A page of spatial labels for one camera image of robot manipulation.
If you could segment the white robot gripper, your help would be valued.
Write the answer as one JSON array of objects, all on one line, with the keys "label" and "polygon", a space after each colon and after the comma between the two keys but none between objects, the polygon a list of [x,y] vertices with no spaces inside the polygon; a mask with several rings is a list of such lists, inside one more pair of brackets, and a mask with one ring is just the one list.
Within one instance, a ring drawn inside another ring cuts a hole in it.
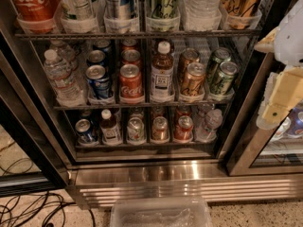
[{"label": "white robot gripper", "polygon": [[[261,53],[274,53],[277,61],[287,66],[303,65],[303,0],[298,0],[281,20],[254,45]],[[266,82],[260,117],[268,124],[278,125],[303,99],[303,69],[287,67],[271,73]]]}]

